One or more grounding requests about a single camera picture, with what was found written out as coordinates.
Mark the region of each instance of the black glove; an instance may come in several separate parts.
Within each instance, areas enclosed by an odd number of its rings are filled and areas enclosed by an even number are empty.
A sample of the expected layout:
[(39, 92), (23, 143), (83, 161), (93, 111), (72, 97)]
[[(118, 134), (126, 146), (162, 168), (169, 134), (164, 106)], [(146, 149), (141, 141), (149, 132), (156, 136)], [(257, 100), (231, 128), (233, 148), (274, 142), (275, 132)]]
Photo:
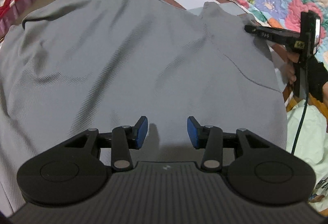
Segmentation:
[(323, 102), (322, 87), (328, 82), (328, 71), (322, 62), (312, 56), (308, 60), (308, 81), (310, 94), (320, 102)]

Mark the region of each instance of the gray blanket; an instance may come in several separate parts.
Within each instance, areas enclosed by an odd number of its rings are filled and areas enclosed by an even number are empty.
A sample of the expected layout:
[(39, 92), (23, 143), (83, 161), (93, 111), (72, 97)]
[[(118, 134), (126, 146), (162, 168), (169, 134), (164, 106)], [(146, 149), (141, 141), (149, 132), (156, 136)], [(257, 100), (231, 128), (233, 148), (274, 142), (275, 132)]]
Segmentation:
[[(286, 112), (269, 49), (206, 3), (57, 0), (11, 27), (0, 51), (0, 210), (23, 203), (18, 168), (89, 128), (149, 119), (138, 160), (196, 160), (187, 117), (245, 127), (285, 148)], [(101, 160), (109, 162), (109, 152)]]

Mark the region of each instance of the red trim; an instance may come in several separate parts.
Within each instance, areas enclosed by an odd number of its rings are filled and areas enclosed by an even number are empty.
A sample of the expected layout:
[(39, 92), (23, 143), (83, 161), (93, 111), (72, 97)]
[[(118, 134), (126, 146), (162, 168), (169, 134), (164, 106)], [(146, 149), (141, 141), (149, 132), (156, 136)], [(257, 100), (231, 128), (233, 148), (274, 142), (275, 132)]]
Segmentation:
[(0, 18), (4, 16), (4, 14), (10, 9), (10, 3), (13, 0), (5, 0), (3, 6), (0, 7)]

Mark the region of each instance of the black device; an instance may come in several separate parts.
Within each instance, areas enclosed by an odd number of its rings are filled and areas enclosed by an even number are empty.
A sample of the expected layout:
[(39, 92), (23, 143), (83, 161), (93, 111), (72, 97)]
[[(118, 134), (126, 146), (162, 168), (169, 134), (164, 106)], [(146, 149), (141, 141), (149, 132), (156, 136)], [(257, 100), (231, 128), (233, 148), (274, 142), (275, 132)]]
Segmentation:
[(289, 51), (299, 53), (300, 59), (294, 64), (296, 82), (293, 92), (300, 96), (300, 69), (306, 69), (307, 60), (318, 51), (320, 41), (320, 17), (313, 11), (301, 12), (301, 31), (294, 32), (285, 29), (246, 25), (247, 33), (256, 34), (274, 43), (283, 44)]
[[(17, 182), (26, 204), (14, 224), (319, 224), (328, 223), (307, 200), (315, 174), (304, 161), (260, 136), (238, 129), (225, 133), (187, 119), (196, 162), (141, 162), (132, 165), (129, 149), (140, 149), (148, 130), (136, 125), (111, 133), (88, 129), (25, 162)], [(100, 160), (111, 148), (111, 166)], [(223, 148), (235, 160), (222, 165)]]

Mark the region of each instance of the black cable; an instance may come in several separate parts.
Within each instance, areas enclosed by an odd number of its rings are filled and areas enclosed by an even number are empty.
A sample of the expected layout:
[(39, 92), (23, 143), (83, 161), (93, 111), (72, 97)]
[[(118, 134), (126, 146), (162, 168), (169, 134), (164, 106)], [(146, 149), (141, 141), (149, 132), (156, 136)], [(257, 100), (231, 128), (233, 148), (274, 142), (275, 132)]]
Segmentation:
[(309, 101), (308, 62), (307, 61), (305, 63), (305, 91), (306, 91), (305, 105), (304, 105), (302, 117), (301, 117), (301, 120), (300, 120), (300, 124), (298, 125), (298, 129), (297, 129), (296, 136), (295, 136), (295, 139), (294, 139), (294, 144), (293, 144), (293, 148), (292, 148), (292, 152), (291, 152), (292, 155), (294, 155), (294, 152), (295, 152), (297, 140), (298, 140), (298, 137), (299, 137), (300, 132), (301, 132), (302, 124), (303, 124), (303, 121), (304, 121), (304, 118), (305, 118), (307, 104), (308, 104), (308, 101)]

